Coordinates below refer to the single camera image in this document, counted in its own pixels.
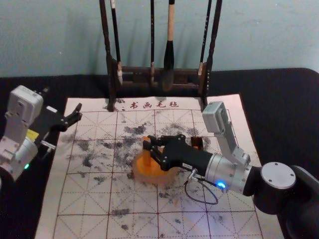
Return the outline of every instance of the white label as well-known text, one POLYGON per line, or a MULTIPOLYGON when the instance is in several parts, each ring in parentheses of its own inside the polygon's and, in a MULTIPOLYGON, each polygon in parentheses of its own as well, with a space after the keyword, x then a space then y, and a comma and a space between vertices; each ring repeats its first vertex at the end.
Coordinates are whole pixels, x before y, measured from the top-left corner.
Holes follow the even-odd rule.
POLYGON ((51 107, 51 106, 47 106, 46 108, 47 108, 48 110, 54 112, 54 113, 57 113, 57 112, 58 112, 58 110, 56 110, 55 108, 53 108, 53 107, 51 107))
POLYGON ((182 166, 183 166, 184 168, 193 169, 192 166, 190 166, 190 165, 188 165, 188 164, 186 164, 186 163, 183 163, 182 166))

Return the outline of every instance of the light blue wall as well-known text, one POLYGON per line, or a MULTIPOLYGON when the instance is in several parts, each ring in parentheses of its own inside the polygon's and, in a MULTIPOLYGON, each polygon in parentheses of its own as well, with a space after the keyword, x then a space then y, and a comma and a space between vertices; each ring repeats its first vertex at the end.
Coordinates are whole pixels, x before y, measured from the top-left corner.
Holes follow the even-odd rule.
MULTIPOLYGON (((163 66, 167 5, 167 0, 155 1, 157 67, 163 66)), ((207 0, 176 0, 176 67, 198 67, 206 9, 207 0)), ((307 67, 319 72, 318 9, 318 0, 224 0, 213 69, 307 67)), ((117 15, 123 64, 149 66, 150 1, 118 0, 117 15)), ((98 0, 0 1, 0 76, 92 73, 107 73, 98 0)))

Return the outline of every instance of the black cloth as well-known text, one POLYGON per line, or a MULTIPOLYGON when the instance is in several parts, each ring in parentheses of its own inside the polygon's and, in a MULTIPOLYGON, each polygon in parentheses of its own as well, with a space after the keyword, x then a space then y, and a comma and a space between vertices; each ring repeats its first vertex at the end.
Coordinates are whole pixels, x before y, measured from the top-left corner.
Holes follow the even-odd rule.
MULTIPOLYGON (((108 97, 107 76, 0 78, 0 135, 5 127, 9 93, 18 85, 37 91, 49 86, 45 104, 60 112, 64 112, 68 97, 108 97)), ((262 164, 270 161, 296 164, 316 178, 319 178, 318 92, 319 74, 304 68, 213 72, 209 89, 210 96, 240 93, 262 164)), ((151 94, 126 91, 119 93, 119 97, 151 94)), ((56 133, 48 141, 56 143, 57 139, 56 133)), ((0 238, 34 238, 52 160, 53 157, 45 161, 35 159, 12 190, 1 191, 0 238)), ((279 220, 282 224, 284 216, 279 216, 279 220)))

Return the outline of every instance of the orange object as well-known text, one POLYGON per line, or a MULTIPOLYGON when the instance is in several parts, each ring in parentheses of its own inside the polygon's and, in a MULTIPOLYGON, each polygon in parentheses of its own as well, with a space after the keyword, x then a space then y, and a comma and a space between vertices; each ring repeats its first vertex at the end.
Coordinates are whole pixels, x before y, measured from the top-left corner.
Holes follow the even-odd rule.
POLYGON ((160 165, 151 158, 147 150, 143 150, 133 161, 133 173, 137 180, 147 183, 166 184, 174 181, 178 168, 171 168, 169 171, 162 171, 160 165))

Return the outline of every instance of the calligraphy felt mat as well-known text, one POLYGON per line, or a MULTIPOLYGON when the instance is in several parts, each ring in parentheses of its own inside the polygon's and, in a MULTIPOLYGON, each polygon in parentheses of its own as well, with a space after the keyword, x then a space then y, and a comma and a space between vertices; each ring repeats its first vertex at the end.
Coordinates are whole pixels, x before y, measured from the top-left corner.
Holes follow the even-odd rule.
MULTIPOLYGON (((209 97, 223 101, 240 147, 260 166, 239 95, 209 97)), ((283 238, 278 219, 261 213, 251 197, 222 194, 215 206, 189 199, 183 191, 187 172, 170 185, 136 182, 132 160, 143 135, 202 136, 204 149, 219 152, 195 98, 118 99, 115 112, 105 99, 69 98, 65 114, 81 102, 82 120, 61 133, 47 183, 36 238, 283 238)), ((190 194, 212 196, 192 183, 190 194)))

